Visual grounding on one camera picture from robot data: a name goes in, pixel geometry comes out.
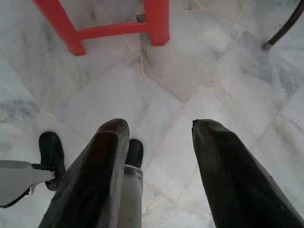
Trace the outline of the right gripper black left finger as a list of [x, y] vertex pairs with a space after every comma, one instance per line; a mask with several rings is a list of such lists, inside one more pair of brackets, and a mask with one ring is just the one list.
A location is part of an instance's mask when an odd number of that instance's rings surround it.
[[101, 125], [65, 172], [39, 226], [115, 228], [129, 138], [124, 119]]

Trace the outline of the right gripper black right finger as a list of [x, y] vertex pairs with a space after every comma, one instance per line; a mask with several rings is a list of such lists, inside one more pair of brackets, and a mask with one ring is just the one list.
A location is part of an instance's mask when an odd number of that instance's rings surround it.
[[299, 213], [234, 132], [217, 121], [197, 119], [192, 138], [216, 227], [303, 227]]

